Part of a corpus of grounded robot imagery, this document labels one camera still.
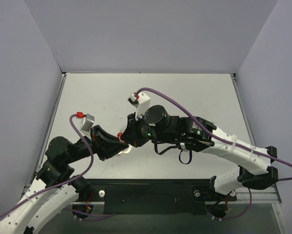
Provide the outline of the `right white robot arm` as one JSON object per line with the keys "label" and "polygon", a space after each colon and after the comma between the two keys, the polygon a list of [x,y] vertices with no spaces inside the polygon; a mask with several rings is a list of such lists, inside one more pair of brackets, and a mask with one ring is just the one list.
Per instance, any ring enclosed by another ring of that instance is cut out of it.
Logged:
{"label": "right white robot arm", "polygon": [[200,117],[192,120],[171,116],[161,105],[150,107],[142,118],[128,115],[127,127],[120,138],[134,147],[148,141],[152,141],[155,148],[160,143],[168,143],[183,152],[208,153],[235,163],[231,171],[212,177],[207,188],[212,199],[242,187],[264,190],[278,181],[278,169],[271,166],[272,160],[259,155],[271,156],[275,148],[256,148]]}

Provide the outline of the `red key tag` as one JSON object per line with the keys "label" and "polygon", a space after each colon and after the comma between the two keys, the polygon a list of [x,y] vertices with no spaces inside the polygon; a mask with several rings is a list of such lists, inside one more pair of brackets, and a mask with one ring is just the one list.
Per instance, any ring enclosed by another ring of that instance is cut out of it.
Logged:
{"label": "red key tag", "polygon": [[121,139],[121,137],[122,137],[122,133],[121,133],[121,132],[119,132],[119,133],[117,134],[117,137],[118,137],[118,140],[119,140],[120,142],[123,142],[123,140]]}

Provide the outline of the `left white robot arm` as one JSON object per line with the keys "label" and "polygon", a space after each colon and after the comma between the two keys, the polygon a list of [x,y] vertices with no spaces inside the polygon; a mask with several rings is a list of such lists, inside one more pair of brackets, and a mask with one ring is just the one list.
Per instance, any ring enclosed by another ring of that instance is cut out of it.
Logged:
{"label": "left white robot arm", "polygon": [[106,160],[127,153],[131,146],[99,126],[91,138],[81,136],[76,143],[58,136],[51,140],[47,160],[18,204],[0,215],[0,234],[33,234],[69,203],[86,200],[91,185],[84,175],[94,163],[94,155]]}

